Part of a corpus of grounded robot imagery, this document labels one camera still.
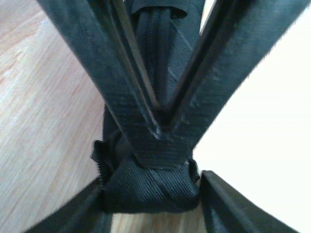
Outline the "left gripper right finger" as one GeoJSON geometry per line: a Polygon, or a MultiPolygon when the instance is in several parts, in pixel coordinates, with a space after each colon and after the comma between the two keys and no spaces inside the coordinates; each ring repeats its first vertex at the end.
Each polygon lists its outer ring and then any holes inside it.
{"type": "Polygon", "coordinates": [[[200,196],[208,233],[295,233],[213,171],[202,172],[200,196]]]}

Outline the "black necktie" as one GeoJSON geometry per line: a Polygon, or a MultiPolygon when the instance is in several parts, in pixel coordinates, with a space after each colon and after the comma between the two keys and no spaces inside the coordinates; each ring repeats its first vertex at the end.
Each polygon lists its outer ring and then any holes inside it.
{"type": "MultiPolygon", "coordinates": [[[[155,97],[167,104],[197,42],[204,2],[127,0],[124,5],[155,97]]],[[[92,159],[109,214],[182,213],[198,205],[199,175],[192,154],[172,170],[143,168],[108,109],[92,159]]]]}

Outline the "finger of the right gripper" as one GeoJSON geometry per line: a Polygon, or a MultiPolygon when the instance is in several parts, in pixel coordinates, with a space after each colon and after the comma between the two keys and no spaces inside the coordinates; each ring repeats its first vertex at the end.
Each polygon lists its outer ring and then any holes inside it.
{"type": "Polygon", "coordinates": [[[171,150],[192,150],[308,0],[218,0],[170,102],[171,150]]]}
{"type": "Polygon", "coordinates": [[[121,0],[39,2],[101,93],[143,167],[174,169],[192,153],[156,118],[158,106],[121,0]]]}

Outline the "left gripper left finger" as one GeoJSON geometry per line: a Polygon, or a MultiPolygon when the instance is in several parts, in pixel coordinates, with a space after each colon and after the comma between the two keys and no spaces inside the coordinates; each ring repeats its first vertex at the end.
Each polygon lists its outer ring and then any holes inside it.
{"type": "Polygon", "coordinates": [[[112,215],[103,211],[99,184],[89,184],[59,210],[27,229],[28,233],[109,233],[112,215]]]}

